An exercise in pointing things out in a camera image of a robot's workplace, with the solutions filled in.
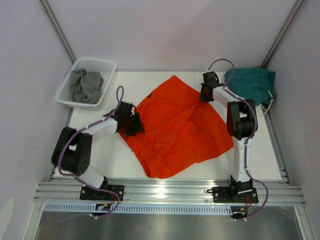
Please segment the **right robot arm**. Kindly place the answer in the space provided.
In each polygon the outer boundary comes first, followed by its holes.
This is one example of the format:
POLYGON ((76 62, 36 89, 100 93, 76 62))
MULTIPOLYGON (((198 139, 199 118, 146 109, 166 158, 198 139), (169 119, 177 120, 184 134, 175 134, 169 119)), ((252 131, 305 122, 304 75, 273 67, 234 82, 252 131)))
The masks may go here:
POLYGON ((226 192, 232 201, 239 202, 254 190, 250 160, 252 138, 258 129, 255 103, 232 92, 219 81, 214 71, 205 72, 202 76, 200 100, 219 102, 227 111, 226 127, 233 140, 234 161, 226 192))

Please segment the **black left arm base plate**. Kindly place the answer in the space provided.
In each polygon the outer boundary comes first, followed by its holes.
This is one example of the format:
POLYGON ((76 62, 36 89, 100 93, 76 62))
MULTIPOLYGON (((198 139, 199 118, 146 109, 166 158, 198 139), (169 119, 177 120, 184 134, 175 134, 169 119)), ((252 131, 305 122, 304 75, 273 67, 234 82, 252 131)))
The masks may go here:
MULTIPOLYGON (((120 201, 123 200, 125 193, 124 185, 108 185, 108 191, 112 191, 119 196, 120 201)), ((117 197, 111 193, 107 193, 105 191, 94 190, 87 186, 83 186, 81 188, 80 200, 88 200, 88 201, 117 201, 117 197)))

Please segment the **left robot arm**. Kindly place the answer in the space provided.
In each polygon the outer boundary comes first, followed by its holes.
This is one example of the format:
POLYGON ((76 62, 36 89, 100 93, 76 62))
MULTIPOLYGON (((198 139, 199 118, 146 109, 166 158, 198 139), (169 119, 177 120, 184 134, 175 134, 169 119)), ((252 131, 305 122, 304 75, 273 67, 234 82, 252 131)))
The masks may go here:
POLYGON ((116 108, 85 127, 76 129, 64 127, 51 156, 51 163, 61 175, 74 177, 91 189, 97 200, 117 193, 109 187, 108 179, 91 166, 91 151, 94 141, 122 133, 126 137, 144 132, 137 108, 128 102, 120 101, 116 108))

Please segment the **orange shorts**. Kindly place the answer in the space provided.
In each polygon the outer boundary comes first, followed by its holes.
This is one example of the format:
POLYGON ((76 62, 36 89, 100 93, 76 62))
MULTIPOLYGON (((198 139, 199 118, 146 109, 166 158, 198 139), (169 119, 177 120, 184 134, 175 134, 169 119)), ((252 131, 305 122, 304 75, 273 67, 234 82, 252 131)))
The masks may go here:
POLYGON ((175 75, 155 88, 137 112, 144 131, 134 136, 119 134, 149 178, 170 178, 234 146, 216 110, 175 75))

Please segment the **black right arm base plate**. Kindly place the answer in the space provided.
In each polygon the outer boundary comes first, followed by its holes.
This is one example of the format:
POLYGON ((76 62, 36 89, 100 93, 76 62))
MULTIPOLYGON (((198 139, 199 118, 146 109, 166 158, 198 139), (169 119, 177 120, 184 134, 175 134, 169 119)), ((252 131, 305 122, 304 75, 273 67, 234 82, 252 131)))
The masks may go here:
POLYGON ((230 187, 216 186, 207 189, 206 192, 212 195, 214 203, 257 204, 259 202, 257 189, 255 187, 244 193, 236 193, 236 191, 231 190, 230 187))

